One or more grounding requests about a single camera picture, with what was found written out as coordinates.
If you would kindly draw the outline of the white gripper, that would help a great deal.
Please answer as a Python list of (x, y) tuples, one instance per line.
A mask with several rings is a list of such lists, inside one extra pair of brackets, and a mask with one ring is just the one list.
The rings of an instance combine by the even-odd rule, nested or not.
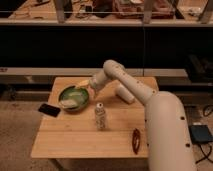
[(94, 91), (94, 97), (110, 82), (109, 77), (104, 72), (94, 74), (89, 80), (83, 80), (75, 85), (75, 88), (90, 88)]

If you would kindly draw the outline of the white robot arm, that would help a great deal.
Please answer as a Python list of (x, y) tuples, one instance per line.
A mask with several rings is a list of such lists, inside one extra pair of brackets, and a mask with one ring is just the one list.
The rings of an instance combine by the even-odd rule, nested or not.
[(114, 80), (145, 107), (150, 171), (197, 171), (185, 109), (176, 95), (151, 88), (114, 60), (106, 60), (99, 72), (77, 86), (90, 87), (98, 94)]

